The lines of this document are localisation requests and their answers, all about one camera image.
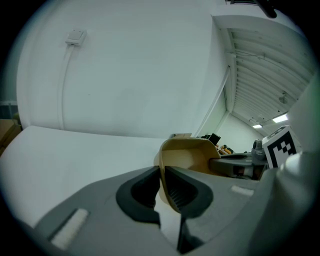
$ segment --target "white table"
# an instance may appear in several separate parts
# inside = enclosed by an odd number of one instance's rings
[[[30,126],[0,158],[1,189],[13,215],[34,227],[84,186],[153,166],[165,140]]]

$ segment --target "ceiling light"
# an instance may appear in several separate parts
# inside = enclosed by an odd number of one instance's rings
[[[287,114],[280,115],[274,119],[272,119],[275,123],[279,123],[285,120],[288,120]]]

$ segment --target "white cable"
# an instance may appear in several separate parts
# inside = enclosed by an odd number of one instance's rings
[[[67,46],[64,57],[63,57],[61,70],[59,73],[59,80],[58,80],[58,86],[57,86],[57,115],[58,115],[58,123],[59,123],[60,130],[65,129],[64,117],[63,117],[63,96],[64,96],[64,87],[65,87],[65,79],[66,79],[68,64],[74,48],[75,48],[74,45]]]

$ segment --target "ceiling panel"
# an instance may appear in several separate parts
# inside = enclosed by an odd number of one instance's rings
[[[234,46],[228,54],[236,65],[233,112],[271,134],[287,124],[271,120],[289,111],[315,73],[308,42],[302,36],[292,41],[245,29],[228,32]],[[279,100],[283,96],[286,103]]]

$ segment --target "cardboard box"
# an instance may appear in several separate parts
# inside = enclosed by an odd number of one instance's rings
[[[0,157],[1,157],[1,155],[2,155],[2,153],[5,151],[5,148],[2,146],[2,147],[0,147]]]
[[[281,126],[262,140],[269,168],[280,167],[286,159],[302,151],[298,138],[289,125]]]
[[[0,119],[0,147],[3,145],[11,132],[15,129],[16,125],[16,120]]]
[[[3,147],[7,147],[10,142],[12,142],[14,140],[15,137],[18,136],[18,134],[21,132],[21,128],[19,125],[16,125],[13,129],[13,131],[9,134],[9,136],[5,139],[5,141],[3,142],[2,146]]]
[[[175,133],[174,137],[178,137],[178,138],[190,138],[191,137],[191,133]]]

